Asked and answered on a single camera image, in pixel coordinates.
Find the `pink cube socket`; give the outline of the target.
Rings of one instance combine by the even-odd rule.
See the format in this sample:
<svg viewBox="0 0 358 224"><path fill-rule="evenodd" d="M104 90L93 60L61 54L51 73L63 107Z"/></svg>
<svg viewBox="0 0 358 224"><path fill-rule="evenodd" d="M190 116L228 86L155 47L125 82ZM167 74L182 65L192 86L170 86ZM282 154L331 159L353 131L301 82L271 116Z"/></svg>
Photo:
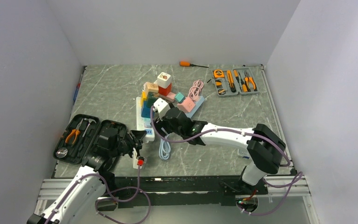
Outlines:
<svg viewBox="0 0 358 224"><path fill-rule="evenodd" d="M185 113L190 113L194 109L195 103L190 98L185 98L181 103L177 104L177 107Z"/></svg>

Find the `white power strip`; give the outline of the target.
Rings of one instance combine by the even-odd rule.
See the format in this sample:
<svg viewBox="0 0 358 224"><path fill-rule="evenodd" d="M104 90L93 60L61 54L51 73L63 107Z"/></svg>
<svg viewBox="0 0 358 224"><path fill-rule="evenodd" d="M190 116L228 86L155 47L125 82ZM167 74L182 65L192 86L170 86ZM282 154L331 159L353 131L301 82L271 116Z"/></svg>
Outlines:
<svg viewBox="0 0 358 224"><path fill-rule="evenodd" d="M141 97L136 97L136 130L146 131L144 142L153 142L155 140L155 132L151 127L150 118L141 117L142 107L140 106Z"/></svg>

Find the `teal cube plug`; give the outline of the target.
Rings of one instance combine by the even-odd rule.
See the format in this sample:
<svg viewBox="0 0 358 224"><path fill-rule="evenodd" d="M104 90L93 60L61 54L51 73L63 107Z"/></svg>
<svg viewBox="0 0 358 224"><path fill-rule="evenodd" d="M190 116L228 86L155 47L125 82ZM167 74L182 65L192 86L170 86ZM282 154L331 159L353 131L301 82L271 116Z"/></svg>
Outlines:
<svg viewBox="0 0 358 224"><path fill-rule="evenodd" d="M186 97L181 92L178 92L174 98L178 103L182 103Z"/></svg>

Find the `pink power strip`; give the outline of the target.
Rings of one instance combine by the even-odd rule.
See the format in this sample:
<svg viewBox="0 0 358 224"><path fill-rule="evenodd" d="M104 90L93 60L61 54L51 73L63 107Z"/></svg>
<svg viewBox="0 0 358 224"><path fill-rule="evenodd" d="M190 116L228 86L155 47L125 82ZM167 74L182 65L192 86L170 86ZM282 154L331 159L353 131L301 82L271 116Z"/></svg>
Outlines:
<svg viewBox="0 0 358 224"><path fill-rule="evenodd" d="M167 100L169 102L174 102L175 101L175 96L176 94L173 92L169 92L166 96L160 94L160 97L164 100Z"/></svg>

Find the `light blue power strip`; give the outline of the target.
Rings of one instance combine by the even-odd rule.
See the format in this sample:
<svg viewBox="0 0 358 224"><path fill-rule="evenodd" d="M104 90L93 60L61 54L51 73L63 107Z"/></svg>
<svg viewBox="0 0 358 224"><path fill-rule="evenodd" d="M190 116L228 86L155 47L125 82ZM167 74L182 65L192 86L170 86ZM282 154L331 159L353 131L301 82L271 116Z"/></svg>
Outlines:
<svg viewBox="0 0 358 224"><path fill-rule="evenodd" d="M189 113L186 113L186 116L188 118L191 118L198 111L198 109L201 107L201 105L204 102L205 102L205 98L204 96L201 96L199 100L195 102L195 107Z"/></svg>

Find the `blue cube adapter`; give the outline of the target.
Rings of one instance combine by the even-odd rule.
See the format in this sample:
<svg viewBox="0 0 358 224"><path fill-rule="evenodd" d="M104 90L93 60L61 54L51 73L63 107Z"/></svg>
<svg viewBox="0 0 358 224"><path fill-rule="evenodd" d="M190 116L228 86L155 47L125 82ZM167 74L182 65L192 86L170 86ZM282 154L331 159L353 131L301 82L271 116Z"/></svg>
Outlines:
<svg viewBox="0 0 358 224"><path fill-rule="evenodd" d="M142 118L150 119L151 118L151 112L152 112L152 114L154 114L154 111L151 108L147 107L147 104L142 105L142 108L141 108L141 117Z"/></svg>

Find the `red cube adapter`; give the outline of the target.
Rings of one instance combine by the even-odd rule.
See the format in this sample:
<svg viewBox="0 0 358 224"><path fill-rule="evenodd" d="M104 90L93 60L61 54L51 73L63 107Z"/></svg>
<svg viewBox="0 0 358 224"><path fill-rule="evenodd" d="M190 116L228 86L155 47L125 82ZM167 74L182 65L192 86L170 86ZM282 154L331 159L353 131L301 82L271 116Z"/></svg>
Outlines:
<svg viewBox="0 0 358 224"><path fill-rule="evenodd" d="M158 86L158 93L162 96L168 96L171 92L172 84L169 84L166 88Z"/></svg>

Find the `green cube adapter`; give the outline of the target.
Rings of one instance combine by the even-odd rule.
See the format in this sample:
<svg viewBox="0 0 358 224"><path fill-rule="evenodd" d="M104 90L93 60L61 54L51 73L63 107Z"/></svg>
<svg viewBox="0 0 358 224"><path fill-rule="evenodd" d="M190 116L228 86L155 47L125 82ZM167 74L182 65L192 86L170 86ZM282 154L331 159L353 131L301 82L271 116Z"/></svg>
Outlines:
<svg viewBox="0 0 358 224"><path fill-rule="evenodd" d="M145 103L146 107L151 108L153 106L153 104L157 101L159 96L160 96L159 93L148 92L148 95L147 95L147 98L146 98L146 103Z"/></svg>

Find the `yellow cube adapter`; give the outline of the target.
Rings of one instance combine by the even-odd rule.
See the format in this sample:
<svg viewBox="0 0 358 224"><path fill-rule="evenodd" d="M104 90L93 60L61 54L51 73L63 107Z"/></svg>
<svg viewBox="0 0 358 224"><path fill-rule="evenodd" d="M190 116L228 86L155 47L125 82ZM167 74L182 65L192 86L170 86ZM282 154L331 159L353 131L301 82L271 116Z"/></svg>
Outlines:
<svg viewBox="0 0 358 224"><path fill-rule="evenodd" d="M146 100L147 100L147 94L145 91L142 91L140 104L143 105Z"/></svg>

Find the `black tool case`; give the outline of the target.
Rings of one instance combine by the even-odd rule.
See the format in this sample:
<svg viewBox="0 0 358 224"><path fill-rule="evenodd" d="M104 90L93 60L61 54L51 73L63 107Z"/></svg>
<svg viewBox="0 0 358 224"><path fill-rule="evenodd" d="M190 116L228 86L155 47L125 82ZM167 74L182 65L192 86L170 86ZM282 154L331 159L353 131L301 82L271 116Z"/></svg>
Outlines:
<svg viewBox="0 0 358 224"><path fill-rule="evenodd" d="M83 119L80 127L80 135L78 136L75 145L65 145L66 137L71 133L77 124ZM112 120L100 120L98 117L78 114L76 115L66 127L64 133L60 137L57 146L53 151L53 157L59 161L63 161L72 165L77 165L86 162L86 155L89 152L90 146L96 142L96 136L104 127L125 127L123 123Z"/></svg>

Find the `beige cube adapter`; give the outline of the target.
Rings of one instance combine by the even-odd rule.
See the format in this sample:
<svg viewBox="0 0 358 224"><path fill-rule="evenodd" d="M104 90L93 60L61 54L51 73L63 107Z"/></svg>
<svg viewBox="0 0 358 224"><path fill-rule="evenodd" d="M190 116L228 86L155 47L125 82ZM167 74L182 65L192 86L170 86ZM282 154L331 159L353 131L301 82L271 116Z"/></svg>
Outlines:
<svg viewBox="0 0 358 224"><path fill-rule="evenodd" d="M146 82L144 84L144 92L145 92L146 96L148 96L149 92L158 93L158 91L159 91L159 88L156 83Z"/></svg>

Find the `white cube adapter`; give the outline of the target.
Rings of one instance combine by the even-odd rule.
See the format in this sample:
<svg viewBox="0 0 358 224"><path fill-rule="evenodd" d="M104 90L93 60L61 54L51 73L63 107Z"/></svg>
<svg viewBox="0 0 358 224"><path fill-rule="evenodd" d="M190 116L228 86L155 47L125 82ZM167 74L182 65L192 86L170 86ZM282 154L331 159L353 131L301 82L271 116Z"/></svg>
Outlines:
<svg viewBox="0 0 358 224"><path fill-rule="evenodd" d="M168 73L161 72L157 76L157 85L166 89L172 83L172 76Z"/></svg>

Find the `grey tool tray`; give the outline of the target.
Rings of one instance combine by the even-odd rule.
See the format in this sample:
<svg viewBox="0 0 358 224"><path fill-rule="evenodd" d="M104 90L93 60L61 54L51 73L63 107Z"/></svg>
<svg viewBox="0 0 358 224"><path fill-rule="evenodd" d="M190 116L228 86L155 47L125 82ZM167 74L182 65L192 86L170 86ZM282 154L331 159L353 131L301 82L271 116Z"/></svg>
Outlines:
<svg viewBox="0 0 358 224"><path fill-rule="evenodd" d="M249 67L215 69L212 73L218 97L246 96L260 92L254 73Z"/></svg>

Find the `clear screw box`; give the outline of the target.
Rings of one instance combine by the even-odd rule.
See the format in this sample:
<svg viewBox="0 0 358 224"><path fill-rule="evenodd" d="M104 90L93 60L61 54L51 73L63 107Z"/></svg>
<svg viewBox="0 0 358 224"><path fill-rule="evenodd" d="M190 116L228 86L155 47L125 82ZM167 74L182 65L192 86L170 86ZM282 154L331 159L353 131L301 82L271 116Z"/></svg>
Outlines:
<svg viewBox="0 0 358 224"><path fill-rule="evenodd" d="M250 159L250 155L246 149L237 149L237 155L244 159Z"/></svg>

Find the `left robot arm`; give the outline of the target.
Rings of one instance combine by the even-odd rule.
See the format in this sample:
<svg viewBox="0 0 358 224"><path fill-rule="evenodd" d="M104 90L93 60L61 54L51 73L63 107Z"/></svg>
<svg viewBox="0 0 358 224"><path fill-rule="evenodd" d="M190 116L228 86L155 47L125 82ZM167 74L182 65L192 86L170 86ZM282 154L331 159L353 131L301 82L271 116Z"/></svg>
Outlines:
<svg viewBox="0 0 358 224"><path fill-rule="evenodd" d="M77 174L58 196L40 215L32 214L29 224L71 224L80 216L82 210L90 204L98 205L100 201L126 203L141 193L140 180L134 187L135 193L127 199L114 196L123 190L117 188L115 175L110 172L116 157L128 154L135 159L138 169L144 163L139 155L146 131L131 130L126 126L115 128L108 134L100 134L96 143L91 145L84 157Z"/></svg>

